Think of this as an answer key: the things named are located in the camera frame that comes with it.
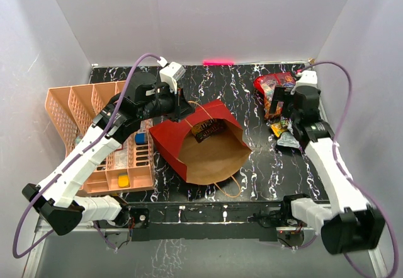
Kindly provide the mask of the large red snack bag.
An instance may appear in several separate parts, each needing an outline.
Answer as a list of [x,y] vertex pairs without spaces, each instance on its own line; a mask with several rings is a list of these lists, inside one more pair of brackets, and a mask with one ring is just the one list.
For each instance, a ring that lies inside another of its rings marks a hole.
[[264,95],[265,119],[270,120],[275,117],[279,117],[281,115],[281,111],[283,108],[282,101],[278,102],[276,106],[276,111],[274,113],[270,113],[270,106],[275,91],[275,87],[284,86],[287,88],[293,88],[295,86],[295,83],[296,81],[291,72],[266,74],[254,80],[253,82],[254,87]]

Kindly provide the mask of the yellow candy packet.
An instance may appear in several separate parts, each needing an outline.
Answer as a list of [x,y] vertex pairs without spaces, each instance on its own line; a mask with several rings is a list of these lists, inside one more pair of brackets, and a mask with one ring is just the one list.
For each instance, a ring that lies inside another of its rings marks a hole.
[[280,138],[282,134],[289,132],[291,127],[291,120],[282,118],[277,122],[270,124],[270,128],[277,138]]
[[203,122],[199,122],[191,128],[191,131],[194,135],[198,134],[198,133],[203,132],[204,130],[208,129],[214,123],[216,123],[215,119],[209,119],[209,120],[205,120]]

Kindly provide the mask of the brown candy packet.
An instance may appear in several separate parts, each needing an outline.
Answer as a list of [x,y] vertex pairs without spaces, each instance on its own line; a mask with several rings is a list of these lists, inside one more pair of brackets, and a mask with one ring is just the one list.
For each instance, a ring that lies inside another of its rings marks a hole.
[[195,139],[196,139],[197,143],[201,143],[205,139],[208,139],[210,136],[223,132],[225,129],[226,129],[226,126],[224,123],[214,123],[214,124],[209,125],[208,127],[204,128],[200,132],[197,132],[195,134]]

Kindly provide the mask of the red paper bag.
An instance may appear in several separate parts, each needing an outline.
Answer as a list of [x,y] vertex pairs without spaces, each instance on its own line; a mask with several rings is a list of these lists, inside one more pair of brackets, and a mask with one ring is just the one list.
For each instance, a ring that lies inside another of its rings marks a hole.
[[[215,119],[226,129],[197,143],[191,128],[199,122]],[[186,182],[195,185],[218,185],[234,179],[251,154],[244,142],[244,130],[220,100],[197,105],[195,112],[180,122],[166,120],[150,128],[154,144]]]

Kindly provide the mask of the silver snack packet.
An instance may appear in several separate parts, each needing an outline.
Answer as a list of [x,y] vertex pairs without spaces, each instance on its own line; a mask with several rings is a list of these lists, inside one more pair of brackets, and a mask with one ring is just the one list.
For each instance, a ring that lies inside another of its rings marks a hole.
[[293,134],[289,131],[283,132],[280,136],[280,138],[277,140],[276,144],[278,146],[286,147],[286,148],[294,148],[294,149],[299,149],[300,144],[294,138]]

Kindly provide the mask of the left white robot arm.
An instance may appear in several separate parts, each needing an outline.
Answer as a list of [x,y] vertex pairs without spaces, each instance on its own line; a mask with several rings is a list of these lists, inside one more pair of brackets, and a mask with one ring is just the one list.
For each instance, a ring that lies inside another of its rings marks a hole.
[[184,68],[165,67],[158,76],[136,72],[122,92],[113,96],[91,122],[87,133],[65,160],[38,185],[27,184],[22,194],[59,235],[78,224],[110,221],[117,227],[129,222],[130,211],[120,198],[79,197],[77,192],[97,166],[120,148],[147,119],[166,116],[179,122],[194,113],[177,82]]

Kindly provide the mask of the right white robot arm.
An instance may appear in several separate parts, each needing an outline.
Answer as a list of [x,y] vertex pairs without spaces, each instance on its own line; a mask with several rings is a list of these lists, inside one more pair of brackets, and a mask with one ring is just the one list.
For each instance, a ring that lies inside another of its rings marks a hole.
[[319,89],[307,85],[274,89],[270,111],[282,102],[292,134],[317,170],[331,205],[326,209],[307,194],[286,195],[281,202],[281,220],[290,226],[302,221],[314,228],[332,255],[372,250],[378,245],[385,219],[348,180],[334,132],[319,113],[320,94]]

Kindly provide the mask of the blue item in basket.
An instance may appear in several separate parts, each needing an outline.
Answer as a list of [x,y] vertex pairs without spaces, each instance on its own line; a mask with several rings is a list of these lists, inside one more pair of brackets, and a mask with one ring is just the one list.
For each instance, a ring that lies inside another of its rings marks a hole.
[[145,132],[136,133],[134,137],[135,144],[138,146],[146,145],[148,143],[147,135]]

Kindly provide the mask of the red white packet in basket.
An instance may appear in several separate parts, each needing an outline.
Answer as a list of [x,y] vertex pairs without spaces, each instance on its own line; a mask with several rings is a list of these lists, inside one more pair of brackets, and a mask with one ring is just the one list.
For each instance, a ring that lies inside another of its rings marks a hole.
[[124,144],[121,144],[121,145],[119,145],[117,148],[116,148],[116,150],[117,151],[121,151],[121,150],[123,150],[124,149]]

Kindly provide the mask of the yellow sponge block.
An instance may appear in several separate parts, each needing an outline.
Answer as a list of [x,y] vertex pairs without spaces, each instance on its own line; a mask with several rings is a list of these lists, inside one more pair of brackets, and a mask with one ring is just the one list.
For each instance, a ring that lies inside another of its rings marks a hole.
[[126,173],[119,174],[118,176],[118,186],[120,188],[127,188],[130,186],[130,179]]

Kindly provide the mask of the peach plastic organizer basket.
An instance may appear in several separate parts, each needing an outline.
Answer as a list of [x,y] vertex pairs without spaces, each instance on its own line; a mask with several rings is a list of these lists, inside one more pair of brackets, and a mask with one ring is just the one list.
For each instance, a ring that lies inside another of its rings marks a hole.
[[[121,92],[124,81],[83,84],[48,89],[45,109],[65,145],[68,156],[86,131],[92,120],[107,102]],[[132,134],[124,143],[124,149],[108,155],[84,182],[79,196],[119,194],[154,188],[153,142],[148,134],[152,121],[143,121],[140,133],[145,132],[148,143],[138,146]],[[130,186],[118,186],[119,174],[126,173]]]

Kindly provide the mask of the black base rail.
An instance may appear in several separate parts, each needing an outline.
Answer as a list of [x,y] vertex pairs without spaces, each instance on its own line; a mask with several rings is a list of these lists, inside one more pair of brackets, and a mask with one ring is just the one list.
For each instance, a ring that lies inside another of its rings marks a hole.
[[283,220],[278,202],[133,202],[127,215],[101,228],[124,231],[131,241],[167,239],[277,241],[305,240],[305,224]]

